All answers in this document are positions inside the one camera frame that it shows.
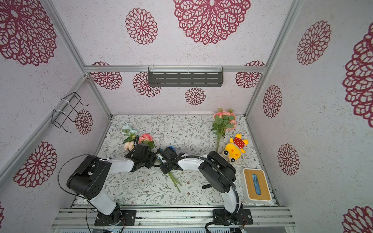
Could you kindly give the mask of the yellow plush toy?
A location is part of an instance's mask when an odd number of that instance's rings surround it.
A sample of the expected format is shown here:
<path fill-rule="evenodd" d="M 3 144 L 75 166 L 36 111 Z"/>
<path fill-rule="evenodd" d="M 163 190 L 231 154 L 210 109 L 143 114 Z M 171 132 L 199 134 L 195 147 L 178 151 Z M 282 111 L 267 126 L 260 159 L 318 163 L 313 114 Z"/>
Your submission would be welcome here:
<path fill-rule="evenodd" d="M 223 155 L 227 156 L 228 161 L 235 163 L 246 153 L 244 149 L 249 144 L 249 140 L 243 139 L 241 134 L 236 134 L 233 138 L 230 138 L 229 143 L 223 150 Z"/>

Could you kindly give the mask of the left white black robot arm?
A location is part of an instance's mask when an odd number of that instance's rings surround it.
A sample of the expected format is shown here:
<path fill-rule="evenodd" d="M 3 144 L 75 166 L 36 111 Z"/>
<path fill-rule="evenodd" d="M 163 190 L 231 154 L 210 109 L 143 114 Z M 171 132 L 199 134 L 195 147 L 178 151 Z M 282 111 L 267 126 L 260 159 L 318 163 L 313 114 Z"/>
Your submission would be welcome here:
<path fill-rule="evenodd" d="M 128 220 L 117 204 L 104 190 L 108 175 L 135 172 L 142 167 L 151 168 L 152 156 L 149 145 L 139 142 L 136 136 L 134 148 L 123 158 L 102 159 L 95 155 L 83 154 L 85 159 L 67 179 L 66 186 L 71 194 L 86 199 L 98 215 L 96 226 L 128 224 Z"/>

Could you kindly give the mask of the black wristwatch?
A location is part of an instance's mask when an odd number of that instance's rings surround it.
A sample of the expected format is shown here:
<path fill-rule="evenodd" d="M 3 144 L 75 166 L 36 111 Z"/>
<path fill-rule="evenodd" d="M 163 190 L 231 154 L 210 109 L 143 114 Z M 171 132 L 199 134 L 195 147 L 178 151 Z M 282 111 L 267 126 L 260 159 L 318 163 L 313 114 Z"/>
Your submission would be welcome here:
<path fill-rule="evenodd" d="M 212 188 L 212 185 L 211 184 L 205 184 L 202 186 L 202 189 L 208 189 L 208 188 Z"/>

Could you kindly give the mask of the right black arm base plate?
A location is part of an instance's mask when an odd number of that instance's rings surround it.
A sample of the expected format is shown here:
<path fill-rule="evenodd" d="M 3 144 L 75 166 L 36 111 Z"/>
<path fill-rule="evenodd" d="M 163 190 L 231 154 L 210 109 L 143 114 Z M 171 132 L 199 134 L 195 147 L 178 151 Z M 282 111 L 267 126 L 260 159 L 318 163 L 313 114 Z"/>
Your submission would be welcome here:
<path fill-rule="evenodd" d="M 222 222 L 218 222 L 218 221 L 221 221 L 222 219 L 227 218 L 230 215 L 229 212 L 227 212 L 225 209 L 214 209 L 212 213 L 213 213 L 213 220 L 214 220 L 215 225 L 229 226 L 229 225 L 252 225 L 253 224 L 253 218 L 251 215 L 251 211 L 249 209 L 241 209 L 233 217 Z"/>

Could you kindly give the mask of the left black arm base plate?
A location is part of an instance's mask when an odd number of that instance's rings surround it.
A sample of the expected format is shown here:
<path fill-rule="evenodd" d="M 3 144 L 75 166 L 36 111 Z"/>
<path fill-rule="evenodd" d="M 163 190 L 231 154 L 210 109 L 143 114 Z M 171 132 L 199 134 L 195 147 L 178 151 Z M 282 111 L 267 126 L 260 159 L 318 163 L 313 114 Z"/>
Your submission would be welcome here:
<path fill-rule="evenodd" d="M 133 226 L 136 214 L 136 210 L 116 210 L 108 216 L 98 212 L 94 226 Z"/>

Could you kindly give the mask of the dark grey wall shelf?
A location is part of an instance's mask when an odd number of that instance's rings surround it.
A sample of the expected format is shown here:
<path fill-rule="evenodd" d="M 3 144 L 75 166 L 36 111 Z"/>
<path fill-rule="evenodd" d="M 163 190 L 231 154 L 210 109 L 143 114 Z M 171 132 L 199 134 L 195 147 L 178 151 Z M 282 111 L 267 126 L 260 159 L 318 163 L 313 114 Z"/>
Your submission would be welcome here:
<path fill-rule="evenodd" d="M 151 87 L 221 87 L 223 67 L 166 68 L 148 67 L 148 83 Z"/>

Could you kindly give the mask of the wooden tray white rim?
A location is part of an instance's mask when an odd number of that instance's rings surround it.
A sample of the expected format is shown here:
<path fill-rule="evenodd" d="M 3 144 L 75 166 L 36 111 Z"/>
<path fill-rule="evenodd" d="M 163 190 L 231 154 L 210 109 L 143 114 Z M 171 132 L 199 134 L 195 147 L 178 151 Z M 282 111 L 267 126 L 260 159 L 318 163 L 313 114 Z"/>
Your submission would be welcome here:
<path fill-rule="evenodd" d="M 243 193 L 248 203 L 269 203 L 272 196 L 263 170 L 243 169 L 241 174 Z"/>

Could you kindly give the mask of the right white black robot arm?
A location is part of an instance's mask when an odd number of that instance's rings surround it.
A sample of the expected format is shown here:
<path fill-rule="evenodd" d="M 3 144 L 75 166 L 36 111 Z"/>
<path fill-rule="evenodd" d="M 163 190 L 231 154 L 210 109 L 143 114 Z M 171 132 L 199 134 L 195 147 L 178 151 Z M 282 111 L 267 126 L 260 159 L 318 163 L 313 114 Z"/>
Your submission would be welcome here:
<path fill-rule="evenodd" d="M 167 147 L 164 150 L 158 149 L 152 154 L 150 163 L 153 167 L 160 168 L 165 174 L 172 170 L 198 171 L 208 181 L 203 189 L 212 187 L 220 192 L 224 200 L 225 215 L 222 219 L 205 225 L 208 233 L 210 232 L 209 226 L 220 225 L 234 219 L 243 209 L 235 184 L 236 169 L 213 150 L 207 155 L 197 156 L 186 153 L 177 154 L 173 147 Z"/>

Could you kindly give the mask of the blue tool on tray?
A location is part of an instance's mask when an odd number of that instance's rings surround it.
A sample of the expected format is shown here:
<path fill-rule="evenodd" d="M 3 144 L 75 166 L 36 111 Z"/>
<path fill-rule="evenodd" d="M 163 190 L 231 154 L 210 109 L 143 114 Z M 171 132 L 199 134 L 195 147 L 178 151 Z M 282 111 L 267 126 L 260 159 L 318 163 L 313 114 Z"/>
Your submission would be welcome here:
<path fill-rule="evenodd" d="M 260 189 L 260 184 L 258 180 L 258 176 L 256 174 L 252 175 L 253 179 L 253 184 L 254 184 L 254 190 L 257 195 L 261 195 L 261 189 Z"/>

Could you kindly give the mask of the pink rose bouquet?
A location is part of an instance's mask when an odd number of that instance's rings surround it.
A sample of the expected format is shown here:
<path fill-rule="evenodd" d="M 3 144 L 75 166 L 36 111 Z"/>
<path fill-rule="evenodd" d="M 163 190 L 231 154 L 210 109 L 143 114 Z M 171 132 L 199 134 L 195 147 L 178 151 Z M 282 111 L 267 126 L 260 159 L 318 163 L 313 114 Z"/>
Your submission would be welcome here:
<path fill-rule="evenodd" d="M 128 153 L 131 150 L 133 150 L 134 147 L 139 143 L 148 145 L 151 150 L 155 147 L 154 141 L 151 135 L 143 134 L 142 136 L 139 136 L 138 132 L 132 129 L 131 126 L 129 125 L 123 126 L 120 132 L 126 137 L 126 139 L 123 141 L 123 145 L 124 145 L 125 151 L 127 151 Z"/>
<path fill-rule="evenodd" d="M 213 116 L 214 121 L 211 131 L 216 136 L 216 152 L 219 151 L 220 141 L 225 137 L 226 131 L 233 131 L 237 126 L 236 114 L 232 109 L 223 110 L 219 108 Z"/>

